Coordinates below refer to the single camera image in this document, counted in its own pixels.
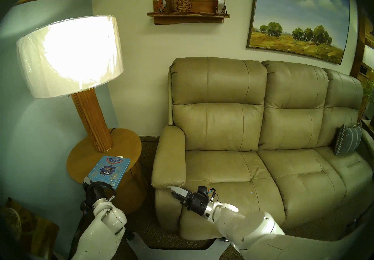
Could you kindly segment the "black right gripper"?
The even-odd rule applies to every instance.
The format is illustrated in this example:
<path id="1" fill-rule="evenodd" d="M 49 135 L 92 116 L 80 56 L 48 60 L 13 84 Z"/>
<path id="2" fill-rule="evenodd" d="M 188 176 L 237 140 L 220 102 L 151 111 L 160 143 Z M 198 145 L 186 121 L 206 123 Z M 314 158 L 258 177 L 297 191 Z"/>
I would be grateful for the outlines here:
<path id="1" fill-rule="evenodd" d="M 187 210 L 200 216 L 205 216 L 209 202 L 208 193 L 191 193 L 189 190 L 176 186 L 170 187 L 170 190 L 172 196 L 177 199 L 180 204 L 186 206 Z"/>

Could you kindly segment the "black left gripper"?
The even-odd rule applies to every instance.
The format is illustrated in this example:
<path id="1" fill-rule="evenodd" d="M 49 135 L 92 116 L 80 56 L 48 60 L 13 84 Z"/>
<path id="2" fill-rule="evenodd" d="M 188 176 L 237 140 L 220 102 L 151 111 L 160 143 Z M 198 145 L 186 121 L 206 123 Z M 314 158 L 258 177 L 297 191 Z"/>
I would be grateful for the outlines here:
<path id="1" fill-rule="evenodd" d="M 86 193 L 86 198 L 83 201 L 85 204 L 94 204 L 100 199 L 108 198 L 105 195 L 103 187 L 110 189 L 114 195 L 114 188 L 108 183 L 93 183 L 89 177 L 85 177 L 83 180 L 83 189 Z"/>

